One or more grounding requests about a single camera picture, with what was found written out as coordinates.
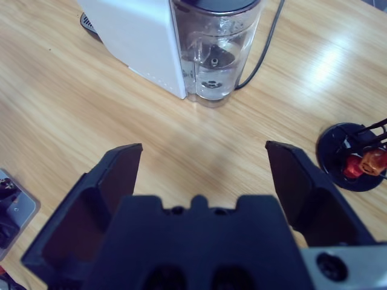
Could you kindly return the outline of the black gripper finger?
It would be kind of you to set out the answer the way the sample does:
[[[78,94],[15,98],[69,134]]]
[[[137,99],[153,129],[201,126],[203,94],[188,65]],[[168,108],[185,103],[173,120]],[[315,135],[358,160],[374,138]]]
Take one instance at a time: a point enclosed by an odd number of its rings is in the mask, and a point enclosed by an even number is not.
[[[308,246],[377,243],[330,178],[302,149],[277,141],[267,141],[265,148],[288,224]]]
[[[48,286],[80,286],[125,196],[134,192],[143,148],[119,146],[83,174],[43,226],[22,264]]]

